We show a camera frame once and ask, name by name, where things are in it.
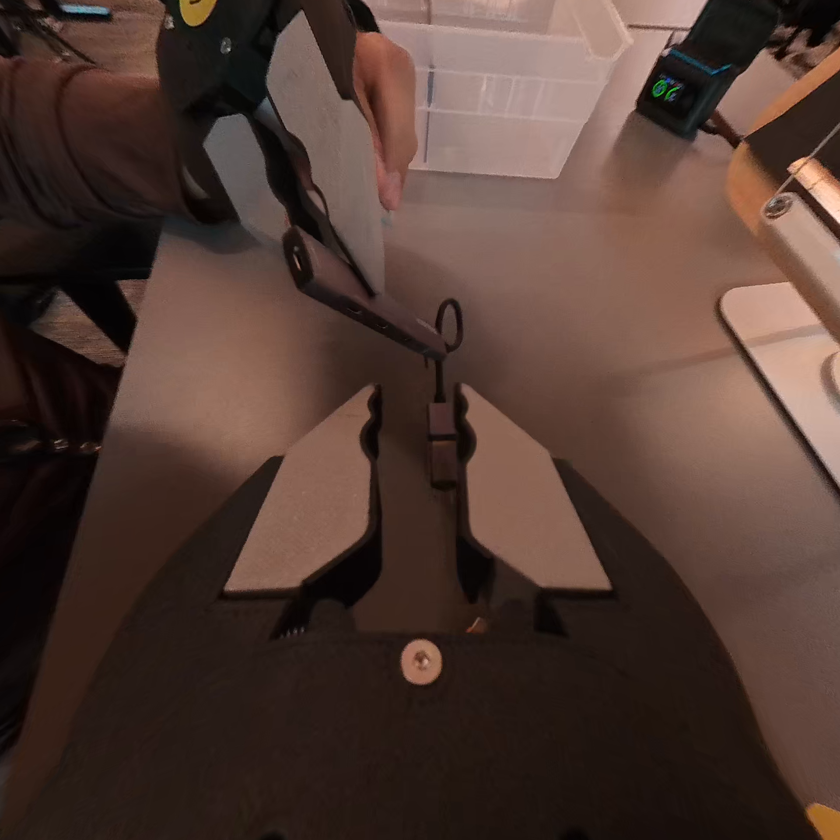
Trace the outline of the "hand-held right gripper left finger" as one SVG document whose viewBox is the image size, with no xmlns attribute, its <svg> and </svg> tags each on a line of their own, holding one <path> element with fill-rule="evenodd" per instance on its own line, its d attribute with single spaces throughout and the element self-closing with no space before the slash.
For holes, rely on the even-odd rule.
<svg viewBox="0 0 840 840">
<path fill-rule="evenodd" d="M 377 581 L 376 460 L 382 389 L 369 384 L 280 459 L 224 584 L 233 599 L 332 599 L 353 606 Z"/>
</svg>

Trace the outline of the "dark grey usb hub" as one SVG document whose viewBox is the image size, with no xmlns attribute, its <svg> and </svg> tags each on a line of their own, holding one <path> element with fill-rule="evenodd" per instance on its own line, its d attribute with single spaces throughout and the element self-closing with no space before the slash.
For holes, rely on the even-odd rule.
<svg viewBox="0 0 840 840">
<path fill-rule="evenodd" d="M 298 226 L 282 238 L 283 254 L 296 288 L 307 297 L 364 325 L 432 361 L 455 352 L 463 339 L 463 317 L 457 301 L 454 342 L 384 293 L 370 292 L 351 265 Z"/>
</svg>

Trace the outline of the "person's left forearm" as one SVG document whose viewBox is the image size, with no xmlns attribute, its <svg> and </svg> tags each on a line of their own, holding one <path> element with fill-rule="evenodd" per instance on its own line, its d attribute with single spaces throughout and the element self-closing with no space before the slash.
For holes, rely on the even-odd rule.
<svg viewBox="0 0 840 840">
<path fill-rule="evenodd" d="M 2 58 L 2 219 L 227 222 L 235 212 L 195 139 L 152 77 Z"/>
</svg>

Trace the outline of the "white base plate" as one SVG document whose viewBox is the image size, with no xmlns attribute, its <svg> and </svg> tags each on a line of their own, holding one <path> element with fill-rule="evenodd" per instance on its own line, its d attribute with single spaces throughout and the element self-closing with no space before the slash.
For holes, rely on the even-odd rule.
<svg viewBox="0 0 840 840">
<path fill-rule="evenodd" d="M 791 283 L 736 287 L 719 316 L 823 472 L 839 487 L 839 350 Z"/>
</svg>

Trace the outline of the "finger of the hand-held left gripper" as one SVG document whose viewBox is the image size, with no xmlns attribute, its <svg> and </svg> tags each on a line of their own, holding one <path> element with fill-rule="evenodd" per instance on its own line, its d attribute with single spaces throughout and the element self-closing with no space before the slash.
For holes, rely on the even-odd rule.
<svg viewBox="0 0 840 840">
<path fill-rule="evenodd" d="M 298 226 L 377 293 L 377 194 L 370 132 L 355 105 L 262 101 L 254 127 L 272 190 Z"/>
<path fill-rule="evenodd" d="M 305 159 L 322 242 L 372 295 L 385 289 L 382 207 L 371 129 L 354 88 L 356 29 L 346 8 L 278 8 L 268 100 L 291 150 Z"/>
</svg>

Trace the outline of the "person's dark clothing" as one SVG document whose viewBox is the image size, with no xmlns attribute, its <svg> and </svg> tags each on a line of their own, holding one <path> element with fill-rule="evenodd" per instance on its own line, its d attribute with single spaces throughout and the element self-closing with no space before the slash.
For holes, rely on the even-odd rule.
<svg viewBox="0 0 840 840">
<path fill-rule="evenodd" d="M 62 291 L 120 351 L 137 318 L 119 288 L 147 280 L 162 221 L 76 235 L 37 234 L 70 251 L 43 269 L 2 269 L 2 286 Z M 1 754 L 23 727 L 121 370 L 2 313 Z"/>
</svg>

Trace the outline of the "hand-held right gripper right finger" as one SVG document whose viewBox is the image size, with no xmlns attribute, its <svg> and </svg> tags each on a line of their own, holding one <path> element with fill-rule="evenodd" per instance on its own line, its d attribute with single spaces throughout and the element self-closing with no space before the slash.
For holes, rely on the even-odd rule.
<svg viewBox="0 0 840 840">
<path fill-rule="evenodd" d="M 456 569 L 467 600 L 612 594 L 549 450 L 470 385 L 456 386 L 456 408 Z"/>
</svg>

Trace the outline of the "black mat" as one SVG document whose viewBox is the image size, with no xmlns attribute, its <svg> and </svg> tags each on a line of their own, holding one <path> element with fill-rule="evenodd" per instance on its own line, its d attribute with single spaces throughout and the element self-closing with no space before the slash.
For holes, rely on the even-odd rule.
<svg viewBox="0 0 840 840">
<path fill-rule="evenodd" d="M 751 152 L 778 181 L 781 192 L 797 194 L 808 207 L 802 195 L 795 191 L 787 167 L 794 160 L 815 156 L 839 181 L 838 99 L 838 78 L 833 77 L 747 138 Z M 839 227 L 826 226 L 818 218 L 839 238 Z"/>
</svg>

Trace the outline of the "person's left hand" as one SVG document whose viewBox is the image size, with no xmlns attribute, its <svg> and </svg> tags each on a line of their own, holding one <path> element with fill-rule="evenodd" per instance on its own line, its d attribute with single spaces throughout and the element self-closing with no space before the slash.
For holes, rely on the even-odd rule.
<svg viewBox="0 0 840 840">
<path fill-rule="evenodd" d="M 386 211 L 403 199 L 406 176 L 418 149 L 416 70 L 403 47 L 379 33 L 359 33 L 353 84 L 371 129 L 376 182 Z"/>
</svg>

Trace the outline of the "clear plastic storage box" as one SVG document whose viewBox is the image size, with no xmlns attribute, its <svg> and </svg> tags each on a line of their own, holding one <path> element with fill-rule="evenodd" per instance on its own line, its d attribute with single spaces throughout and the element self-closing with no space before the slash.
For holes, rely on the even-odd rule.
<svg viewBox="0 0 840 840">
<path fill-rule="evenodd" d="M 608 1 L 370 1 L 416 69 L 416 171 L 553 180 L 633 43 Z"/>
</svg>

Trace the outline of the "round-cornered wooden board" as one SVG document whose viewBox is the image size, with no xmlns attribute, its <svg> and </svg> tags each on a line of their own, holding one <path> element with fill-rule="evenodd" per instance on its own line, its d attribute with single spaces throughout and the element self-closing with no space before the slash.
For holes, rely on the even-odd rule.
<svg viewBox="0 0 840 840">
<path fill-rule="evenodd" d="M 774 121 L 797 102 L 809 96 L 811 92 L 839 71 L 839 53 L 834 51 L 802 78 L 792 80 L 776 66 L 758 71 L 749 70 L 746 81 L 738 81 L 736 93 L 740 96 L 742 108 L 738 113 L 760 108 L 752 121 L 748 132 L 751 133 L 767 123 Z M 785 262 L 784 253 L 771 242 L 766 241 L 761 233 L 763 206 L 775 194 L 778 181 L 764 170 L 761 163 L 743 141 L 733 152 L 726 180 L 726 194 L 732 211 L 740 218 L 743 225 L 756 238 L 759 246 L 781 272 L 786 281 L 796 281 L 789 275 L 790 264 Z"/>
</svg>

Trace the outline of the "metal rod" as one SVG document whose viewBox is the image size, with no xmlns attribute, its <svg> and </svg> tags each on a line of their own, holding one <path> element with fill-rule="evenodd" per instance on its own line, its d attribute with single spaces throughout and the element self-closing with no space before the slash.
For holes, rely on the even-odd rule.
<svg viewBox="0 0 840 840">
<path fill-rule="evenodd" d="M 787 167 L 794 190 L 801 194 L 826 226 L 839 227 L 839 181 L 815 156 L 794 160 Z"/>
</svg>

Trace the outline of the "black power station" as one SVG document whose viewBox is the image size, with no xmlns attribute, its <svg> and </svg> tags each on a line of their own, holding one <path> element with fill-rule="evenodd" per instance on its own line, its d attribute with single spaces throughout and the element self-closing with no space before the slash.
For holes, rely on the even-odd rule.
<svg viewBox="0 0 840 840">
<path fill-rule="evenodd" d="M 738 74 L 730 62 L 703 60 L 671 46 L 657 58 L 635 111 L 682 140 L 693 141 Z"/>
</svg>

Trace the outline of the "white bracket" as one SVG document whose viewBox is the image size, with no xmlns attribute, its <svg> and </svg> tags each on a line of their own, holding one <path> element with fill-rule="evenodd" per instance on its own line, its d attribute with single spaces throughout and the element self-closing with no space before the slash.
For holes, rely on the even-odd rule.
<svg viewBox="0 0 840 840">
<path fill-rule="evenodd" d="M 762 207 L 758 238 L 823 327 L 839 341 L 838 240 L 792 192 L 777 194 Z"/>
</svg>

